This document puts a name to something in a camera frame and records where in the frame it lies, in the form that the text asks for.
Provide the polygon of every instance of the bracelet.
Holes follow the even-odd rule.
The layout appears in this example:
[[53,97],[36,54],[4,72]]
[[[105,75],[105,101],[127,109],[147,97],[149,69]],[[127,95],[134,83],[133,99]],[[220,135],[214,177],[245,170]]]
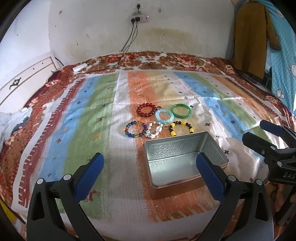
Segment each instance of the bracelet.
[[[170,118],[167,120],[163,120],[159,117],[159,113],[168,113],[170,115]],[[155,117],[158,122],[163,123],[163,124],[171,123],[174,120],[174,114],[170,110],[164,110],[164,109],[160,109],[160,110],[156,111]]]
[[189,123],[187,123],[186,121],[175,121],[175,122],[171,123],[170,126],[169,126],[169,128],[168,128],[168,130],[170,132],[170,135],[172,137],[175,137],[176,136],[176,133],[173,130],[173,127],[175,126],[175,124],[176,125],[179,124],[179,125],[182,125],[182,126],[187,126],[188,129],[189,129],[189,133],[190,134],[194,132],[194,129],[192,128],[192,126]]
[[[178,107],[178,106],[181,106],[181,107],[186,108],[186,109],[189,111],[189,114],[188,114],[188,115],[178,115],[178,114],[176,114],[176,113],[173,111],[173,109],[175,109],[175,108]],[[188,105],[185,105],[185,104],[175,104],[175,105],[172,106],[172,108],[170,109],[170,111],[174,114],[174,116],[175,116],[176,118],[180,118],[180,119],[186,119],[186,118],[188,118],[189,116],[191,116],[191,108],[190,108]]]
[[[128,132],[128,129],[130,128],[130,126],[135,125],[135,124],[141,125],[143,127],[143,131],[140,132],[139,134],[136,134],[136,135]],[[138,138],[138,137],[141,137],[141,136],[145,135],[145,133],[146,133],[147,130],[148,129],[147,129],[147,126],[145,125],[145,123],[142,123],[140,121],[135,121],[134,120],[134,121],[132,121],[132,122],[130,122],[130,123],[128,123],[126,125],[126,128],[125,128],[124,132],[126,133],[126,136],[128,136],[128,137]]]
[[[153,124],[158,124],[158,126],[155,128],[155,134],[152,134],[152,133],[151,133],[151,127],[152,127]],[[159,132],[162,131],[162,129],[163,129],[163,124],[160,123],[159,121],[158,121],[158,122],[153,121],[153,122],[150,122],[150,123],[149,123],[147,129],[148,129],[148,130],[146,131],[145,136],[146,136],[147,138],[151,138],[151,139],[153,139],[154,137],[158,136]]]
[[[141,110],[142,108],[144,107],[151,107],[152,110],[149,112],[149,113],[143,113]],[[157,108],[154,104],[152,103],[144,103],[144,104],[141,104],[138,108],[137,108],[137,114],[141,117],[150,117],[150,116],[153,116],[155,114],[155,112],[157,111]]]

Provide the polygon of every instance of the multicolored beaded bracelet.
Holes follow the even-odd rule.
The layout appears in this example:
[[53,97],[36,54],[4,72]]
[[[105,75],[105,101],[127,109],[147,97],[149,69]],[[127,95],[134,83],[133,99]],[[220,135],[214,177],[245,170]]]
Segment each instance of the multicolored beaded bracelet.
[[[168,113],[170,115],[170,118],[167,120],[163,120],[159,117],[159,113]],[[158,122],[163,123],[163,124],[171,123],[174,120],[174,114],[170,110],[164,110],[164,109],[160,109],[160,110],[156,111],[155,117]]]
[[170,135],[172,137],[176,136],[176,133],[173,130],[173,127],[175,126],[175,124],[176,125],[179,124],[179,125],[182,125],[182,126],[187,126],[188,129],[189,129],[189,133],[190,134],[194,132],[194,129],[192,128],[192,126],[189,123],[187,123],[186,121],[175,121],[175,122],[171,123],[170,126],[169,126],[169,128],[168,128],[168,130],[170,132]]
[[[141,125],[143,127],[143,131],[141,133],[139,133],[139,134],[136,134],[136,135],[128,132],[128,129],[130,128],[130,126],[135,125],[135,124]],[[141,136],[145,135],[145,133],[146,133],[147,130],[148,129],[147,129],[147,126],[146,126],[145,123],[142,123],[140,121],[135,121],[134,120],[134,121],[132,121],[132,122],[130,122],[130,123],[128,123],[126,125],[126,128],[125,128],[124,132],[126,133],[126,136],[128,136],[128,137],[138,138],[138,137],[141,137]]]
[[[151,131],[150,131],[150,130],[151,130],[151,127],[152,127],[153,124],[158,124],[158,126],[155,128],[155,134],[152,134]],[[146,131],[145,136],[146,136],[147,138],[151,138],[151,139],[153,139],[154,137],[158,136],[159,132],[162,131],[162,129],[163,129],[163,124],[160,123],[159,121],[158,121],[158,122],[153,121],[153,122],[150,122],[150,123],[149,123],[147,129],[148,129],[148,130]]]
[[[144,107],[151,107],[152,110],[149,112],[149,113],[143,113],[141,110],[142,108]],[[137,114],[141,117],[150,117],[150,116],[153,116],[155,114],[155,112],[157,111],[157,108],[154,104],[152,103],[144,103],[144,104],[141,104],[138,108],[137,108]]]

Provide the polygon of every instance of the black cable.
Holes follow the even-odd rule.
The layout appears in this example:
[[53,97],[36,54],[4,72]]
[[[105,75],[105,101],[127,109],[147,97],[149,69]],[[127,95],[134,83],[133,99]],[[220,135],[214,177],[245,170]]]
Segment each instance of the black cable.
[[58,58],[55,57],[55,59],[56,59],[57,61],[59,61],[59,62],[62,64],[62,66],[64,66],[64,64],[63,64]]
[[137,37],[137,35],[138,35],[138,22],[136,23],[135,31],[134,31],[133,36],[132,36],[132,38],[131,38],[131,43],[129,44],[129,46],[127,46],[127,47],[125,48],[125,50],[124,50],[123,52],[126,51],[125,53],[127,53],[128,50],[129,50],[129,47],[130,47],[131,44],[135,41],[135,39],[136,39],[136,37]]
[[120,52],[123,51],[123,49],[125,48],[126,44],[128,43],[128,41],[131,39],[131,34],[130,34],[130,37],[128,38],[128,40],[126,41],[125,45],[123,46],[122,50],[120,50]]
[[127,51],[129,50],[129,47],[131,46],[131,44],[135,41],[136,37],[138,35],[138,22],[136,23],[136,27],[135,27],[135,30],[133,32],[133,36],[132,36],[132,40],[131,40],[131,43],[125,48],[125,50],[123,51],[122,53],[122,56],[120,57],[120,59],[117,61],[117,63],[115,65],[111,65],[109,67],[106,67],[104,69],[97,69],[97,70],[93,70],[93,71],[90,71],[90,72],[85,72],[85,73],[77,73],[77,74],[74,74],[74,75],[78,75],[78,74],[89,74],[89,73],[93,73],[93,72],[98,72],[98,71],[102,71],[102,70],[106,70],[106,69],[110,69],[110,68],[113,68],[115,66],[118,66],[119,65],[119,62],[122,60],[122,58],[124,57],[124,55],[127,53]]

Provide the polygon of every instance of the blue gripper pad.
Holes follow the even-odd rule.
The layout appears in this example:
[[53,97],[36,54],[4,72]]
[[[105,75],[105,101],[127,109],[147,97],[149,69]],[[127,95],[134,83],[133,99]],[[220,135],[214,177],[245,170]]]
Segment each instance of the blue gripper pad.
[[196,167],[213,198],[222,204],[225,200],[224,185],[201,153],[196,157]]
[[271,134],[276,135],[277,137],[281,137],[283,135],[283,129],[281,126],[275,125],[266,120],[260,121],[260,128]]
[[74,198],[76,202],[80,202],[87,198],[92,186],[104,167],[104,156],[101,153],[96,154],[93,158],[95,159],[90,161],[83,176],[75,185]]

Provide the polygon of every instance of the power strip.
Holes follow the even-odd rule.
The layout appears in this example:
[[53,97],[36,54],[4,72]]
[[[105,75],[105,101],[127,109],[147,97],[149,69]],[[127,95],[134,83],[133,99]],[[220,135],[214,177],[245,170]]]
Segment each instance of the power strip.
[[147,21],[149,21],[149,15],[145,15],[145,14],[133,15],[132,18],[134,20],[136,20],[136,18],[140,18],[140,21],[138,21],[138,22],[147,22]]

